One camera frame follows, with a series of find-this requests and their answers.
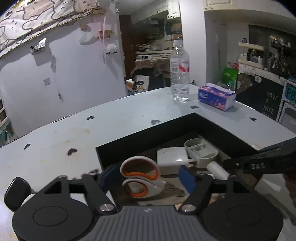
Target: teal sign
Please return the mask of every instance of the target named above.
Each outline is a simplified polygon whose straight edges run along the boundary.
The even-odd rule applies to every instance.
[[[285,96],[289,101],[296,104],[296,88],[294,86],[287,85]]]

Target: tissue box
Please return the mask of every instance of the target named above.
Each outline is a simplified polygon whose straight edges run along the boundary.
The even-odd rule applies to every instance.
[[[234,105],[236,96],[234,91],[212,83],[207,83],[198,90],[199,101],[224,111]]]

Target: bottle label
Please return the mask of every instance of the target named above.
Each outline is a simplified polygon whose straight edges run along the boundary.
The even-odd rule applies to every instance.
[[[189,60],[180,58],[170,59],[170,71],[173,73],[189,72]]]

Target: tabletop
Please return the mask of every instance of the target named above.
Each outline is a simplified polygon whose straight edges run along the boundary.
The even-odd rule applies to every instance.
[[[0,196],[4,196],[17,176],[38,191],[59,175],[71,179],[93,170],[102,171],[96,147],[147,129],[152,126],[151,120],[163,123],[195,112],[249,145],[262,148],[296,137],[277,122],[239,102],[227,112],[200,103],[197,92],[198,87],[190,85],[189,101],[185,103],[174,102],[170,88],[143,92],[32,131],[0,148]],[[70,149],[77,151],[68,155]],[[5,206],[3,198],[0,213],[0,241],[16,241],[11,226],[13,213]]]

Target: cartoon curtain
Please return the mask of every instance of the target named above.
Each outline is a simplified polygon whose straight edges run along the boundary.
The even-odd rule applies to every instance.
[[[0,17],[0,57],[20,44],[58,26],[86,17],[98,0],[35,0]]]

